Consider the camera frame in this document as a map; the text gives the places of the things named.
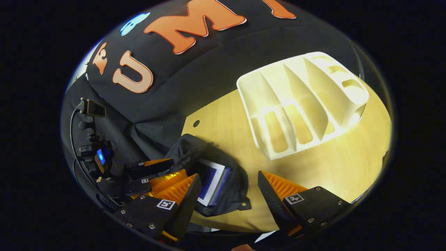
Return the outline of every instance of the black bag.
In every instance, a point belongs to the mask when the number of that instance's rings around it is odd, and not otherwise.
[[[195,173],[194,163],[199,158],[224,165],[230,169],[230,173],[222,187],[214,206],[196,204],[195,210],[201,215],[209,217],[235,210],[251,209],[251,203],[246,197],[248,192],[248,176],[235,159],[218,149],[190,134],[179,138],[175,145],[167,153],[166,158],[173,158],[174,166],[167,173],[185,169],[188,176]]]

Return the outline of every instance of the wooden surface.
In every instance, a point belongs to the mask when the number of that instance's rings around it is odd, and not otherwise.
[[[322,186],[346,201],[358,198],[378,177],[390,145],[390,116],[376,93],[362,82],[370,97],[361,120],[344,134],[310,149],[268,160],[256,148],[238,90],[187,117],[182,134],[191,134],[234,157],[248,174],[251,210],[204,217],[191,222],[221,230],[263,232],[278,227],[257,186],[259,170],[306,188]],[[193,127],[196,120],[200,123]]]

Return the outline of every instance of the white plastic part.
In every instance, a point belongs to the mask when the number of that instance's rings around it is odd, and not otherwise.
[[[322,52],[256,69],[241,76],[237,88],[254,143],[270,160],[345,133],[369,98],[354,74]]]

